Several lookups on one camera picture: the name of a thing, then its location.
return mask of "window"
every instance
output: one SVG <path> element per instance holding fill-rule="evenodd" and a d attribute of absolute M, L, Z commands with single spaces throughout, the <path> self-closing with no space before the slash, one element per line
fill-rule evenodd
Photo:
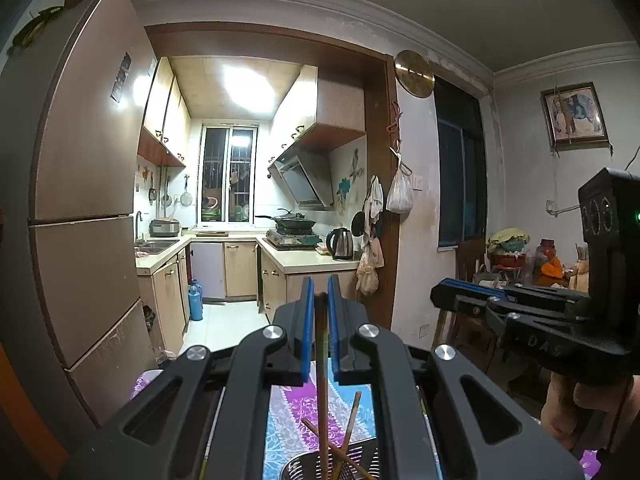
<path fill-rule="evenodd" d="M 257 128 L 206 126 L 198 223 L 253 222 Z"/>
<path fill-rule="evenodd" d="M 484 237 L 486 161 L 478 100 L 436 78 L 433 91 L 440 149 L 438 247 Z"/>

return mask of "metal basket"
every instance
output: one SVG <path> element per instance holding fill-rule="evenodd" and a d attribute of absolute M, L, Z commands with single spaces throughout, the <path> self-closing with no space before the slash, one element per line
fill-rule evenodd
<path fill-rule="evenodd" d="M 378 439 L 376 437 L 349 444 L 347 455 L 372 476 L 380 478 Z M 337 457 L 330 452 L 329 478 L 334 472 L 335 458 Z M 339 480 L 359 480 L 361 478 L 363 476 L 354 467 L 343 463 Z M 303 453 L 289 460 L 282 468 L 280 480 L 321 480 L 319 451 Z"/>

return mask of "gas stove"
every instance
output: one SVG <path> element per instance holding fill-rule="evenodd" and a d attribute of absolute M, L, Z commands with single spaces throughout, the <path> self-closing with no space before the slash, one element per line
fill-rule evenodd
<path fill-rule="evenodd" d="M 299 229 L 295 232 L 287 230 L 286 234 L 278 232 L 276 229 L 269 229 L 267 241 L 279 251 L 312 251 L 322 239 L 311 229 Z"/>

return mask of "blue water bottle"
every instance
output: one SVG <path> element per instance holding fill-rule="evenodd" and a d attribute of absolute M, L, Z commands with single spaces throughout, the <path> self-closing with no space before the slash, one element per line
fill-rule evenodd
<path fill-rule="evenodd" d="M 189 287 L 189 310 L 192 320 L 202 321 L 202 295 L 197 285 Z"/>
<path fill-rule="evenodd" d="M 198 283 L 198 280 L 191 280 L 191 285 L 195 285 L 198 287 L 198 292 L 200 293 L 200 300 L 202 300 L 202 286 Z"/>

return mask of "orange cloth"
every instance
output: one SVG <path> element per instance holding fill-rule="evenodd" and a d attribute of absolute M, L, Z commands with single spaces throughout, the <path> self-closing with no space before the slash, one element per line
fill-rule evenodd
<path fill-rule="evenodd" d="M 564 276 L 564 272 L 562 272 L 562 264 L 557 256 L 553 257 L 551 263 L 542 264 L 540 272 L 545 276 L 550 276 L 552 278 L 562 278 Z"/>

